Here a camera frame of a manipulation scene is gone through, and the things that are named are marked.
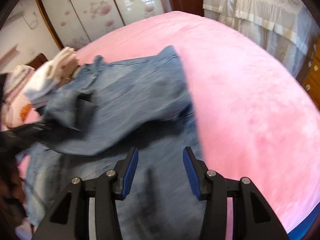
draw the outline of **wardrobe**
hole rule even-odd
[[[62,48],[80,49],[130,23],[164,13],[161,0],[36,0]]]

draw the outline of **white wall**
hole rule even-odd
[[[21,12],[31,28],[34,28],[33,30],[22,16],[10,19]],[[16,65],[28,63],[39,53],[43,53],[47,59],[52,59],[59,52],[40,15],[36,0],[20,0],[13,9],[6,24],[0,30],[0,58],[15,44],[18,45],[17,52],[0,65],[1,73],[11,71]]]

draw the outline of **wooden dresser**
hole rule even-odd
[[[315,57],[311,63],[309,74],[303,82],[303,87],[320,110],[320,37],[315,53]]]

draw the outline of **blue fabric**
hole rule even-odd
[[[313,209],[299,225],[297,225],[289,234],[290,240],[301,240],[308,232],[316,218],[320,215],[320,203]]]
[[[34,225],[73,177],[96,178],[135,146],[139,162],[130,194],[116,202],[123,239],[198,239],[205,203],[192,194],[182,152],[191,146],[202,157],[173,47],[111,64],[97,57],[56,92],[43,118],[60,125],[45,145],[29,149],[27,181],[36,194],[29,188],[26,194]]]

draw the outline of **pink flower print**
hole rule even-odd
[[[106,27],[111,27],[115,23],[114,20],[110,20],[106,22]]]
[[[111,10],[112,10],[112,6],[107,3],[106,5],[102,6],[100,15],[102,16],[107,15]]]
[[[155,7],[153,5],[148,5],[146,6],[146,8],[144,9],[145,12],[152,12],[155,9]]]

